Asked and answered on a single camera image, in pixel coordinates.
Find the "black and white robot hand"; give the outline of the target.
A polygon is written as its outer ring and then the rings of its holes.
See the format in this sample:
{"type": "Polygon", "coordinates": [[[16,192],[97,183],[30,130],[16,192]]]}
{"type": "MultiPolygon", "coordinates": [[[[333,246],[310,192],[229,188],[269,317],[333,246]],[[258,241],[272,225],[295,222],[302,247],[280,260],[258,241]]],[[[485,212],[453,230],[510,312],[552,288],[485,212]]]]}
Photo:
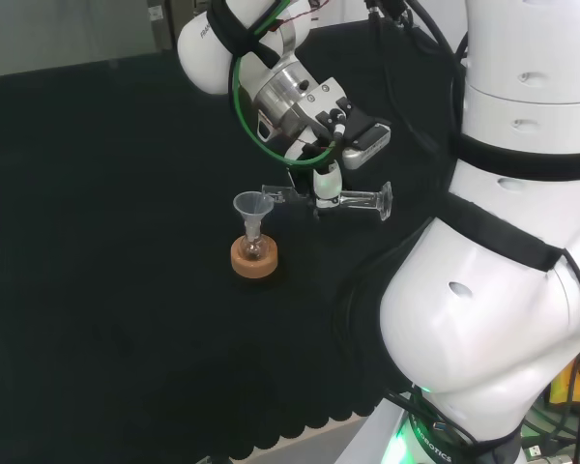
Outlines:
{"type": "Polygon", "coordinates": [[[307,207],[316,219],[336,209],[340,205],[344,187],[342,170],[337,160],[340,152],[333,143],[324,147],[319,142],[295,141],[285,153],[288,160],[312,160],[320,155],[326,156],[311,166],[287,168],[291,187],[286,200],[307,207]]]}

